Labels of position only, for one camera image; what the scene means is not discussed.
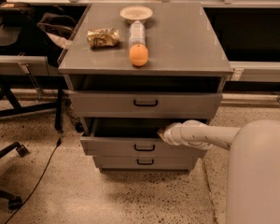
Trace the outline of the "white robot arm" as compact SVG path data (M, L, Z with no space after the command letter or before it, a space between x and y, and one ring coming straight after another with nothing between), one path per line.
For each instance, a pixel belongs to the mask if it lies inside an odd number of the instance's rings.
M242 128L205 125L196 120L158 130L171 146L229 154L226 224L280 224L280 120L261 119Z

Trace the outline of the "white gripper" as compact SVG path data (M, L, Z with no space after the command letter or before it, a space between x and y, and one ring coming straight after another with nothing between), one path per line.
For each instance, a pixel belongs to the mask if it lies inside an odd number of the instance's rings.
M184 140L181 135L182 128L182 123L174 123L167 127L158 129L157 134L165 143L173 146L180 146L184 144Z

